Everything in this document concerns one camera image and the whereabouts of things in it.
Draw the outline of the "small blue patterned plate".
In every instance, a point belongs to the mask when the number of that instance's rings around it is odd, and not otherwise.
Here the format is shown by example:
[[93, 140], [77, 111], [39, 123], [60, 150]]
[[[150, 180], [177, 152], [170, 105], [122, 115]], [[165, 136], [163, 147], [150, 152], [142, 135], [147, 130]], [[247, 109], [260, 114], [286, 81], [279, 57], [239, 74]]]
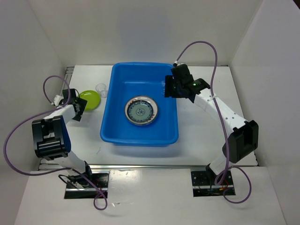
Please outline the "small blue patterned plate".
[[145, 100], [132, 101], [125, 112], [128, 120], [136, 125], [148, 125], [156, 116], [152, 105]]

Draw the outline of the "orange sunburst pattern plate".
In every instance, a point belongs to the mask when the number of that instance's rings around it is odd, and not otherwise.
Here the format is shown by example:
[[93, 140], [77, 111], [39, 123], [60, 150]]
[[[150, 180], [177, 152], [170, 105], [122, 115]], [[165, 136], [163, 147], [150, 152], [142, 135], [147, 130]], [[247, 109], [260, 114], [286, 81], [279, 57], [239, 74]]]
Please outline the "orange sunburst pattern plate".
[[154, 118], [154, 120], [157, 118], [157, 116], [158, 116], [158, 105], [157, 105], [157, 103], [156, 103], [156, 101], [154, 100], [154, 99], [152, 99], [152, 98], [150, 98], [150, 97], [148, 97], [148, 96], [135, 96], [135, 97], [133, 97], [133, 98], [131, 98], [131, 99], [129, 99], [128, 101], [127, 101], [127, 103], [126, 103], [126, 105], [125, 105], [125, 109], [124, 109], [124, 113], [125, 113], [125, 116], [126, 116], [126, 112], [125, 112], [125, 110], [127, 109], [127, 106], [129, 105], [129, 103], [131, 103], [132, 101], [136, 101], [136, 100], [145, 100], [145, 101], [147, 101], [147, 102], [149, 102], [151, 105], [152, 105], [152, 107], [154, 108], [154, 112], [155, 112], [155, 118]]

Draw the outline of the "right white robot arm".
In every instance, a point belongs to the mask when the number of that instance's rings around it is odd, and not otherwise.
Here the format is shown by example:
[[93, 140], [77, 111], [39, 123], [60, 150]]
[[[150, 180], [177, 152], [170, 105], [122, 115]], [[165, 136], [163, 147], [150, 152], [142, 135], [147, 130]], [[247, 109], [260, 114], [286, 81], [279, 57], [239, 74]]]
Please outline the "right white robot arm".
[[174, 64], [171, 72], [165, 77], [164, 96], [189, 99], [219, 123], [225, 134], [221, 155], [206, 167], [206, 180], [217, 184], [226, 170], [257, 149], [258, 124], [234, 112], [202, 78], [195, 80], [186, 64]]

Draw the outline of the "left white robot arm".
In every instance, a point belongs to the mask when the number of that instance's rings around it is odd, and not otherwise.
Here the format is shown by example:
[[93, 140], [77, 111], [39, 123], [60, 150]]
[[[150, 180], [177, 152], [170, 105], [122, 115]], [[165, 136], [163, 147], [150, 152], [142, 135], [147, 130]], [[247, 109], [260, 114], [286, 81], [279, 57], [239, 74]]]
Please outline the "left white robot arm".
[[88, 163], [72, 151], [67, 123], [81, 120], [87, 101], [77, 96], [76, 89], [63, 90], [62, 94], [54, 100], [56, 111], [31, 124], [35, 154], [61, 167], [79, 171], [77, 182], [86, 188], [92, 185], [94, 176]]

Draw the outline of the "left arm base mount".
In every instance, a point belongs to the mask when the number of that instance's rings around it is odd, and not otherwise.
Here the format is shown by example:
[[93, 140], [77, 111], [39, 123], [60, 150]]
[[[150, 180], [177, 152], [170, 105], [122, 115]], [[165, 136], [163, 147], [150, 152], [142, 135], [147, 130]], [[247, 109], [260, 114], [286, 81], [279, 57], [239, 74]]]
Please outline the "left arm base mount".
[[[63, 174], [58, 175], [59, 179], [65, 183], [64, 199], [93, 199], [98, 195], [97, 190], [79, 175], [71, 178]], [[93, 172], [92, 183], [108, 197], [109, 172]]]

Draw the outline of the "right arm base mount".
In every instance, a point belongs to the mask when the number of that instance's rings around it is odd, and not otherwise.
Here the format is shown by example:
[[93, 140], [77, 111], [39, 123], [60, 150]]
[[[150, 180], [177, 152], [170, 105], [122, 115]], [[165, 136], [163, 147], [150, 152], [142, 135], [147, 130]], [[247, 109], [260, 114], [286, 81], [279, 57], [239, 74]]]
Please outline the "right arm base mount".
[[194, 197], [235, 195], [231, 172], [227, 172], [221, 185], [215, 185], [214, 178], [209, 178], [206, 171], [191, 171], [191, 182]]

